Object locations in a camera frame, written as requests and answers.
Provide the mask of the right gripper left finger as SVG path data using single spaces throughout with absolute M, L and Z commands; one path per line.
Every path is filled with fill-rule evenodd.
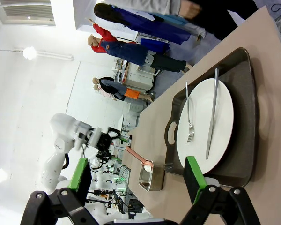
M 80 158 L 70 184 L 48 195 L 44 191 L 30 194 L 20 224 L 55 225 L 59 218 L 69 218 L 74 225 L 96 225 L 97 221 L 84 207 L 91 169 L 88 159 Z

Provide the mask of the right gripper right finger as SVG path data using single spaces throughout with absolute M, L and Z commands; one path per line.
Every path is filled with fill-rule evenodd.
M 208 184 L 194 156 L 185 158 L 183 178 L 192 206 L 182 225 L 203 225 L 210 214 L 219 215 L 226 225 L 259 225 L 254 206 L 242 187 L 229 191 Z

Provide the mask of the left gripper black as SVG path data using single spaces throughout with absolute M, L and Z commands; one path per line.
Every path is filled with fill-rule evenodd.
M 113 132 L 116 135 L 110 136 L 109 133 Z M 97 143 L 97 149 L 99 151 L 99 158 L 104 162 L 108 162 L 109 160 L 115 160 L 120 162 L 121 159 L 112 155 L 109 151 L 109 147 L 111 145 L 112 140 L 119 139 L 123 142 L 128 142 L 128 139 L 124 138 L 121 135 L 121 131 L 117 130 L 113 127 L 109 127 L 107 133 L 101 133 L 99 141 Z

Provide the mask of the person's left hand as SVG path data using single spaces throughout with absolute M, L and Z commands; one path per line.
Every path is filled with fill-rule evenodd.
M 195 2 L 182 0 L 180 3 L 179 16 L 185 19 L 193 19 L 200 13 L 201 9 L 201 6 Z

